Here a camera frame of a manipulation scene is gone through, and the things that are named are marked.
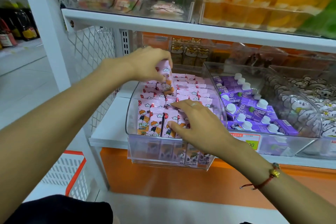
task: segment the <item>orange base board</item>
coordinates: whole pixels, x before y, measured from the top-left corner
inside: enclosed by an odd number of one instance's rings
[[[127,150],[122,149],[103,148],[100,155],[115,193],[274,209],[259,191],[239,189],[249,181],[220,159],[204,171],[132,163],[127,159]],[[336,205],[335,170],[287,165],[281,168]]]

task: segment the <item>black pants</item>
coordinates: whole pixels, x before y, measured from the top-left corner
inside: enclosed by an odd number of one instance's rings
[[[106,202],[84,202],[53,195],[23,203],[5,224],[112,223],[113,212]]]

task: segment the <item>forearm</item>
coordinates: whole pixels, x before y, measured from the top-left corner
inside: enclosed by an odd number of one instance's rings
[[[103,100],[128,80],[127,73],[122,64],[102,64],[0,131],[0,223],[48,172]]]
[[[272,165],[248,144],[241,144],[239,149],[241,153],[237,153],[238,158],[231,165],[252,184],[264,182],[269,177]],[[335,222],[334,205],[282,171],[279,178],[273,178],[260,191],[291,224]]]

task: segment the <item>hand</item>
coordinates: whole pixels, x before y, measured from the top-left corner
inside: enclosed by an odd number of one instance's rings
[[[148,82],[151,80],[156,80],[158,82],[166,81],[166,78],[159,74],[155,69],[156,65],[161,60],[169,60],[170,67],[173,68],[170,52],[149,46],[139,48],[121,59],[131,66],[132,80],[140,82]]]
[[[215,114],[197,101],[183,100],[172,103],[172,106],[184,111],[190,122],[188,129],[169,121],[168,125],[176,133],[204,153],[232,163],[232,159],[237,156],[235,153],[241,150],[240,146],[244,142],[234,138]]]

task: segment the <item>white basket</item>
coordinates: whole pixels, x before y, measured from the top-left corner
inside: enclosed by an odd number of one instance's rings
[[[66,150],[25,201],[63,194],[86,201],[91,179],[82,152]]]

